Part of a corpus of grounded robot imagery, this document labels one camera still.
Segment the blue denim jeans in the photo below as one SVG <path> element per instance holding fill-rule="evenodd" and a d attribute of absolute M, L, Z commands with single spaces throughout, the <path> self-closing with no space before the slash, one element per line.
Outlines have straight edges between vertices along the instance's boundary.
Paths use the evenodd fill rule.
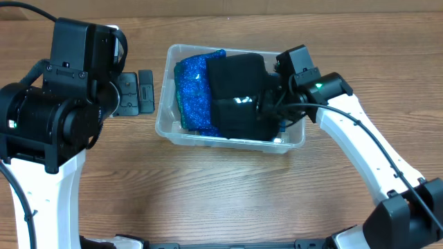
<path fill-rule="evenodd" d="M 280 123 L 280 130 L 279 130 L 280 133 L 285 132 L 285 130 L 286 130 L 286 124 L 287 124 L 287 121 L 286 121 L 286 120 L 283 120 L 283 121 Z"/>

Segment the long black garment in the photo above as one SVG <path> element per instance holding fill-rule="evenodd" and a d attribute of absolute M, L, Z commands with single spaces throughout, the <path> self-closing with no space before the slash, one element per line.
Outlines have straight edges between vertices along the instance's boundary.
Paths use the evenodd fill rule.
<path fill-rule="evenodd" d="M 256 119 L 260 131 L 260 140 L 273 140 L 280 130 L 280 118 L 271 111 L 282 102 L 286 91 L 279 74 L 268 74 L 264 79 L 263 89 L 257 98 Z"/>

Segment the blue sequin fabric bundle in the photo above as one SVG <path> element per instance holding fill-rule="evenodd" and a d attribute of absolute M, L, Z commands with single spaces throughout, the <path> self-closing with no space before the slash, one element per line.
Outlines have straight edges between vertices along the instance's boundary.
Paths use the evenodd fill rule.
<path fill-rule="evenodd" d="M 175 95 L 181 114 L 181 126 L 202 136 L 220 137 L 211 123 L 211 92 L 207 74 L 207 60 L 226 57 L 226 51 L 194 55 L 176 63 L 174 67 Z"/>

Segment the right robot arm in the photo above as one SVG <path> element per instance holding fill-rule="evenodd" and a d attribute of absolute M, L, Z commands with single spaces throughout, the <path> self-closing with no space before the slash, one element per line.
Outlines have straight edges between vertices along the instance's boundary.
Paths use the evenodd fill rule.
<path fill-rule="evenodd" d="M 343 150 L 374 202 L 363 224 L 326 238 L 324 248 L 423 248 L 442 240 L 442 179 L 427 180 L 394 150 L 338 73 L 291 75 L 283 89 L 259 98 L 259 114 L 309 117 Z"/>

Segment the large black garment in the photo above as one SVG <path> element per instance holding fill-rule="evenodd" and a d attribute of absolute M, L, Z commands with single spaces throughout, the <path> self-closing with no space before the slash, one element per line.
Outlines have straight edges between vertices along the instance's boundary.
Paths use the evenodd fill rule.
<path fill-rule="evenodd" d="M 255 108 L 267 76 L 263 56 L 244 53 L 206 63 L 212 125 L 227 139 L 260 140 Z"/>

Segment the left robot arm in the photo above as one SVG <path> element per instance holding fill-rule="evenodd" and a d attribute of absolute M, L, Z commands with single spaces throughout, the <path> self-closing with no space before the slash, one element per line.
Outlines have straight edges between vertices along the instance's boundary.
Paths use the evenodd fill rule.
<path fill-rule="evenodd" d="M 148 248 L 117 234 L 87 239 L 79 232 L 78 194 L 86 152 L 105 119 L 121 114 L 121 97 L 152 113 L 150 70 L 122 73 L 114 58 L 43 59 L 1 90 L 1 173 L 15 204 L 20 248 Z"/>

